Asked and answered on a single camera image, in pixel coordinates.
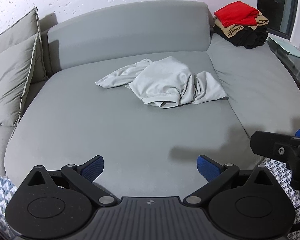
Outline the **blue white patterned blanket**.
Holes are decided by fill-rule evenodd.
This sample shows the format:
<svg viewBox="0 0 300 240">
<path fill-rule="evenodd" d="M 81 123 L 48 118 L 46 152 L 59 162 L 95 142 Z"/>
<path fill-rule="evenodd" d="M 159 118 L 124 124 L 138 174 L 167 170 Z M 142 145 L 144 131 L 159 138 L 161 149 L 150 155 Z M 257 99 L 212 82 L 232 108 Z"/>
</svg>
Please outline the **blue white patterned blanket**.
<svg viewBox="0 0 300 240">
<path fill-rule="evenodd" d="M 5 219 L 5 210 L 17 187 L 8 179 L 0 176 L 0 233 L 6 239 L 13 239 L 14 235 Z"/>
</svg>

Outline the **red folded garment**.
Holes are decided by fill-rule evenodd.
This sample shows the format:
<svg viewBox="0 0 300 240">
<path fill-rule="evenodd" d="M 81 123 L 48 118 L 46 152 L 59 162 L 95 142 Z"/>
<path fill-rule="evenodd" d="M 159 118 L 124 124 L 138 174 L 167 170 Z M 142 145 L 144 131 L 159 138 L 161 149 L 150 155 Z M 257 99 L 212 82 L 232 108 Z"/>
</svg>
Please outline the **red folded garment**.
<svg viewBox="0 0 300 240">
<path fill-rule="evenodd" d="M 232 2 L 214 12 L 223 27 L 231 25 L 257 26 L 256 18 L 259 11 L 241 1 Z"/>
</svg>

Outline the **grey back pillow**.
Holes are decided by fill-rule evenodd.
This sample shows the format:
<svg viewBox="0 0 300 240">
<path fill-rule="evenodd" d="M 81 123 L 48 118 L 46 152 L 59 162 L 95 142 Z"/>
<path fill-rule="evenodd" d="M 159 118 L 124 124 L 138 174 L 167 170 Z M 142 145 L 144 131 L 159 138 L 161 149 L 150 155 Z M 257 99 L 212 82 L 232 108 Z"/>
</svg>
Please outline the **grey back pillow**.
<svg viewBox="0 0 300 240">
<path fill-rule="evenodd" d="M 44 66 L 42 38 L 40 35 L 40 25 L 38 9 L 34 7 L 24 17 L 19 19 L 14 25 L 0 34 L 0 53 L 17 45 L 33 35 L 38 34 L 36 60 L 31 83 L 47 80 L 47 73 Z"/>
</svg>

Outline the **glass side table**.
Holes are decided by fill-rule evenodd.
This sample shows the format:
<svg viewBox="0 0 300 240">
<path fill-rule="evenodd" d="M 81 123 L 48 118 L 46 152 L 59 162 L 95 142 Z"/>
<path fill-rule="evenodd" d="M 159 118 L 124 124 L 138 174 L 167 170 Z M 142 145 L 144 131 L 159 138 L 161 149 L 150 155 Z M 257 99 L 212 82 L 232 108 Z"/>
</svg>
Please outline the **glass side table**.
<svg viewBox="0 0 300 240">
<path fill-rule="evenodd" d="M 294 81 L 300 85 L 300 58 L 284 50 L 272 37 L 268 38 L 271 51 L 289 71 Z"/>
</svg>

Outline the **grey pillow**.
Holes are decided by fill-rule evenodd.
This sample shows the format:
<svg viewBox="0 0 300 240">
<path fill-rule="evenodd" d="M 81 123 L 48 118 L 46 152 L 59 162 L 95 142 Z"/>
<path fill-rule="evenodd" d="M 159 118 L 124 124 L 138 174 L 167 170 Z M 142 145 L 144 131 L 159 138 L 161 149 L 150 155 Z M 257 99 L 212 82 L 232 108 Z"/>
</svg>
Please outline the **grey pillow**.
<svg viewBox="0 0 300 240">
<path fill-rule="evenodd" d="M 38 34 L 36 60 L 31 83 L 47 80 L 47 73 L 44 66 L 42 38 L 40 35 L 40 25 L 38 9 L 34 7 L 24 17 L 19 19 L 14 25 L 0 34 L 0 53 L 17 45 L 33 35 Z"/>
<path fill-rule="evenodd" d="M 29 92 L 38 35 L 0 53 L 0 126 L 17 126 Z"/>
</svg>

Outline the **grey front pillow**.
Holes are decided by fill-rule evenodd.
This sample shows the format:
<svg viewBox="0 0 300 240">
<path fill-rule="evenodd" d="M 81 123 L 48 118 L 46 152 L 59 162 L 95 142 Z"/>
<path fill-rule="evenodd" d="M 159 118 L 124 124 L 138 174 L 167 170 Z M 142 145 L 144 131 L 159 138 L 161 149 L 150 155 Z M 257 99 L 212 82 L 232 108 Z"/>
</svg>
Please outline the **grey front pillow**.
<svg viewBox="0 0 300 240">
<path fill-rule="evenodd" d="M 0 126 L 17 126 L 29 92 L 38 35 L 0 53 Z"/>
</svg>

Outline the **light grey shirt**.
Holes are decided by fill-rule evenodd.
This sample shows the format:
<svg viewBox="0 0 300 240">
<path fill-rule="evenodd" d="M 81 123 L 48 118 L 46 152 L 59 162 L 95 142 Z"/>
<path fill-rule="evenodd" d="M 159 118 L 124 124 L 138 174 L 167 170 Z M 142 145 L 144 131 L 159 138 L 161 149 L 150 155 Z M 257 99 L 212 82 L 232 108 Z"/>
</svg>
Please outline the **light grey shirt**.
<svg viewBox="0 0 300 240">
<path fill-rule="evenodd" d="M 210 72 L 198 74 L 172 56 L 159 61 L 143 59 L 95 82 L 102 88 L 124 86 L 145 105 L 162 109 L 216 101 L 228 95 Z"/>
</svg>

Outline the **grey sofa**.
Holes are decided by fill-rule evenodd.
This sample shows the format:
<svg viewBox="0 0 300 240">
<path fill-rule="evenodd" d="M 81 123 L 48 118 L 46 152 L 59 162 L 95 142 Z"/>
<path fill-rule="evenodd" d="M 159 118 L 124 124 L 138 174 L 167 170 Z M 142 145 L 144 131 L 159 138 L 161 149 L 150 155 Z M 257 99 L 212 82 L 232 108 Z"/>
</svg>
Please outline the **grey sofa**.
<svg viewBox="0 0 300 240">
<path fill-rule="evenodd" d="M 40 30 L 47 80 L 30 83 L 17 126 L 0 126 L 0 176 L 19 185 L 37 164 L 55 170 L 95 155 L 100 184 L 119 193 L 184 192 L 203 182 L 198 155 L 249 169 L 255 131 L 300 129 L 300 90 L 267 44 L 236 47 L 210 31 L 203 2 L 155 1 L 95 10 Z M 143 59 L 172 56 L 210 72 L 224 99 L 162 109 L 124 86 L 95 82 Z"/>
</svg>

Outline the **dark window frame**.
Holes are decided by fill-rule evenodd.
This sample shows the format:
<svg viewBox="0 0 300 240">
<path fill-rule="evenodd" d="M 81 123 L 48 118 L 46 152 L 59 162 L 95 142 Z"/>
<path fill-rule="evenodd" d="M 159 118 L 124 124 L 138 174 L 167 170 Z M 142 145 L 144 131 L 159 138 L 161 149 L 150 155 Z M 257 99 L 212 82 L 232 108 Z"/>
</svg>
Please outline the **dark window frame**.
<svg viewBox="0 0 300 240">
<path fill-rule="evenodd" d="M 269 23 L 268 32 L 290 39 L 294 27 L 298 0 L 257 0 L 257 9 Z"/>
</svg>

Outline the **houndstooth patterned fabric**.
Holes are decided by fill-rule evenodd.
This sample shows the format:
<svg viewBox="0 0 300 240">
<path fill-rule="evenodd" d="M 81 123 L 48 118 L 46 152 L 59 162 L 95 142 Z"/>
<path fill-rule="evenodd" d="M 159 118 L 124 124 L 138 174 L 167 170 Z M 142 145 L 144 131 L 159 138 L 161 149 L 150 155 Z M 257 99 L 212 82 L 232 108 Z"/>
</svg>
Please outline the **houndstooth patterned fabric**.
<svg viewBox="0 0 300 240">
<path fill-rule="evenodd" d="M 286 168 L 284 163 L 275 161 L 272 159 L 264 158 L 261 162 L 265 165 L 276 180 L 279 182 L 281 187 L 284 189 L 285 193 L 289 197 L 290 201 L 295 207 L 300 206 L 300 191 L 296 191 L 290 186 L 290 179 L 292 177 L 291 171 Z M 300 208 L 296 210 L 296 217 L 294 223 L 300 222 Z"/>
</svg>

